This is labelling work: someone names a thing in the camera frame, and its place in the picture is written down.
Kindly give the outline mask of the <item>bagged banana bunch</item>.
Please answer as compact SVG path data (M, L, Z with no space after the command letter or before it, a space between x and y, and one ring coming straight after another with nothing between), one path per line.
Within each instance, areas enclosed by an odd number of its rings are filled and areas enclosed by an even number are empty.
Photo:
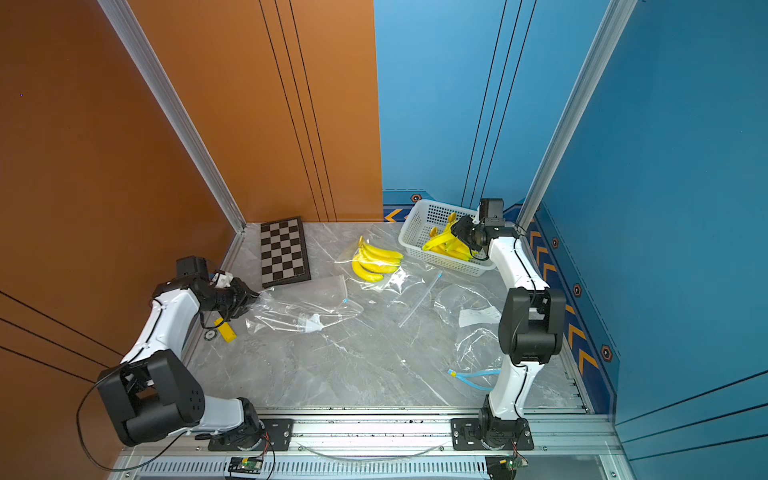
M403 253L386 249L381 242L361 236L335 259L333 268L343 276L355 295L405 301L437 283L440 272L431 266L407 259Z

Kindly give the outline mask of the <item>clear zip-top bag blue seal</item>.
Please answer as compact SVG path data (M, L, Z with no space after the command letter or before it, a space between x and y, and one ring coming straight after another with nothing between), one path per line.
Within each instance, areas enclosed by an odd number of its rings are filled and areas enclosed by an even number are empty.
M490 392L501 373L503 358L498 338L489 328L461 328L448 375L464 385Z

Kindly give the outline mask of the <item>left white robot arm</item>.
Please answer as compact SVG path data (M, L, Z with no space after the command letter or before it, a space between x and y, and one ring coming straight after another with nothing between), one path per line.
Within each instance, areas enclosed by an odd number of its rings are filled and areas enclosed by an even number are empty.
M204 313L228 322L245 314L258 297L232 274L209 272L202 257L177 261L175 277L155 288L151 313L132 349L96 382L124 445L187 433L207 440L212 450L263 447L266 431L252 403L205 394L182 361L190 328L204 322Z

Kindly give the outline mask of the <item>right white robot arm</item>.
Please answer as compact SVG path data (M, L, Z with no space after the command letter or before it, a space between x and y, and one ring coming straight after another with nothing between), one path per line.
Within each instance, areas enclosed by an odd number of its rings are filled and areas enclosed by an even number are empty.
M501 218L476 223L464 216L451 233L470 250L485 253L507 288L497 333L503 362L479 412L476 436L488 449L531 450L524 404L538 373L562 349L565 294L540 276L527 255L524 236Z

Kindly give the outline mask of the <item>small yellow block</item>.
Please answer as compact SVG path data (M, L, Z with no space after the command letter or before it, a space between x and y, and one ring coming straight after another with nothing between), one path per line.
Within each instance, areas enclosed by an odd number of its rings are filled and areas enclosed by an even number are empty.
M237 338L237 334L228 321L219 318L215 321L215 330L226 343L231 343Z

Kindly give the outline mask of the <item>white plastic basket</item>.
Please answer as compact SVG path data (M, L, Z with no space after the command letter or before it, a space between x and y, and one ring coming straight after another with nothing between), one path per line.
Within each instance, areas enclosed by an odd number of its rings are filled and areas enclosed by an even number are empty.
M479 277L497 265L475 247L468 247L453 233L461 219L478 219L479 211L422 199L408 214L398 236L406 254L425 263Z

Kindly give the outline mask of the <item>brown checkered chessboard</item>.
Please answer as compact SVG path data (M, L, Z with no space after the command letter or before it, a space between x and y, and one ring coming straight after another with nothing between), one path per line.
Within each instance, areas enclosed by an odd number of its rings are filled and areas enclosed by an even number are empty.
M300 217L259 226L263 288L309 281L308 249Z

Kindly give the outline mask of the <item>left green circuit board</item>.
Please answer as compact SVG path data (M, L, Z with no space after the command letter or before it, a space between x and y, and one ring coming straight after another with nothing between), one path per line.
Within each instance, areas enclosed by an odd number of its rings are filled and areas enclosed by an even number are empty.
M262 457L231 457L227 473L232 475L260 475L264 465Z

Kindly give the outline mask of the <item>green circuit board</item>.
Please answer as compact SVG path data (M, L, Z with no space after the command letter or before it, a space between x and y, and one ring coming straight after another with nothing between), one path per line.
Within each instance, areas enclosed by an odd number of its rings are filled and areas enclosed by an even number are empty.
M231 457L227 473L232 475L260 475L264 465L262 457Z
M486 471L491 480L515 480L529 462L521 456L486 456Z

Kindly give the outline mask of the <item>right green circuit board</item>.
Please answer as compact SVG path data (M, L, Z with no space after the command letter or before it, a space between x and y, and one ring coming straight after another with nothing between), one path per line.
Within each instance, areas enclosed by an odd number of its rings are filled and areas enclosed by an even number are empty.
M521 456L486 456L486 471L491 480L515 480L529 462Z

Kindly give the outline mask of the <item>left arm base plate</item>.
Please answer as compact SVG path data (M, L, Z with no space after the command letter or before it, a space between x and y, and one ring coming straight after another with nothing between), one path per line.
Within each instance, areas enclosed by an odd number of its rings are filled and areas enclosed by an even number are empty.
M286 452L294 428L292 418L260 419L257 427L244 424L237 429L212 435L207 449L214 452L263 452L268 448Z

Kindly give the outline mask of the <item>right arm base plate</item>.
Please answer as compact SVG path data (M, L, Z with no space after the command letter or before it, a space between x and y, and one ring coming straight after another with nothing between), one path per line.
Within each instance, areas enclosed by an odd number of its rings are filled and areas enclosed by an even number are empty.
M535 448L533 434L525 418L481 421L459 417L451 419L450 426L453 449L456 451L532 451Z

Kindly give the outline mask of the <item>aluminium front rail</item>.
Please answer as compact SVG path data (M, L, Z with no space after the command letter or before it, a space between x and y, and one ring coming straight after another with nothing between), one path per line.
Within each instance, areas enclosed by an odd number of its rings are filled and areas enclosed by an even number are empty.
M259 413L264 423L291 419L288 454L333 457L453 455L475 408L299 409ZM624 453L606 415L583 409L533 409L525 414L534 449L524 456L602 456Z

